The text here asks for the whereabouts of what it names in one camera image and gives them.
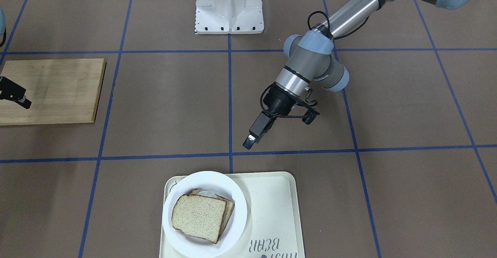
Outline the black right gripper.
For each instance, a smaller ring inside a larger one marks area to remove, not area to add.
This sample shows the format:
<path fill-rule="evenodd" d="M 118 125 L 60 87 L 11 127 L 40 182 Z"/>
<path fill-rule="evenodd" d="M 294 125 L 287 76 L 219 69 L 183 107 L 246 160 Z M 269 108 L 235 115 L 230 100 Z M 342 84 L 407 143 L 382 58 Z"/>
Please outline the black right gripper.
<path fill-rule="evenodd" d="M 5 76 L 0 76 L 0 100 L 14 101 L 21 107 L 30 109 L 32 101 L 27 99 L 25 93 L 25 88 Z"/>

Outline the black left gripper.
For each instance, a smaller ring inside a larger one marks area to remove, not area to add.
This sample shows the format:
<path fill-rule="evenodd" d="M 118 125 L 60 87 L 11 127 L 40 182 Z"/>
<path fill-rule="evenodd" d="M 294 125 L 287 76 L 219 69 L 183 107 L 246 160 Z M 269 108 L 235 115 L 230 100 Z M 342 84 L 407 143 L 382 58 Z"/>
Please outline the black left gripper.
<path fill-rule="evenodd" d="M 295 103 L 293 97 L 277 85 L 268 86 L 262 93 L 262 112 L 250 127 L 243 147 L 250 150 L 254 144 L 259 143 L 271 129 L 276 118 L 299 118 L 299 116 L 289 115 Z"/>

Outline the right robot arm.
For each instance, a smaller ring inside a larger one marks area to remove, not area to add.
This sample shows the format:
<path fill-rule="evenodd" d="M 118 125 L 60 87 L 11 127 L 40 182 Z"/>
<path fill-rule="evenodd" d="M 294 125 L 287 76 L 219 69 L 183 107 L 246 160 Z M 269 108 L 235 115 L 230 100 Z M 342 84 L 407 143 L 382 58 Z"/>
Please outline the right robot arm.
<path fill-rule="evenodd" d="M 5 13 L 2 8 L 0 8 L 0 32 L 2 37 L 0 47 L 2 47 L 7 40 Z M 0 76 L 0 100 L 15 102 L 25 109 L 29 109 L 32 104 L 26 97 L 26 89 L 5 76 Z"/>

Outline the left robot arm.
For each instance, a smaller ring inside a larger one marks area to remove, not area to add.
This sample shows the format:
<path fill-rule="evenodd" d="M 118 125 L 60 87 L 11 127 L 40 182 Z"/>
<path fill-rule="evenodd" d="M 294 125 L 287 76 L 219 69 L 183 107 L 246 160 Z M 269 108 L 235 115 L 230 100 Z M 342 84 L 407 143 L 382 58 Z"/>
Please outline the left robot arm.
<path fill-rule="evenodd" d="M 309 84 L 320 83 L 331 92 L 343 90 L 350 75 L 344 65 L 333 56 L 334 41 L 357 31 L 368 17 L 394 0 L 348 0 L 325 20 L 309 26 L 305 35 L 291 35 L 284 43 L 283 52 L 288 57 L 277 79 L 260 97 L 261 113 L 250 128 L 243 146 L 251 149 L 267 133 L 275 120 L 291 119 L 295 106 L 306 108 L 302 116 L 295 116 L 304 124 L 311 124 L 318 116 L 316 101 L 303 101 L 304 92 L 311 93 Z M 470 0 L 421 0 L 438 8 L 454 10 Z"/>

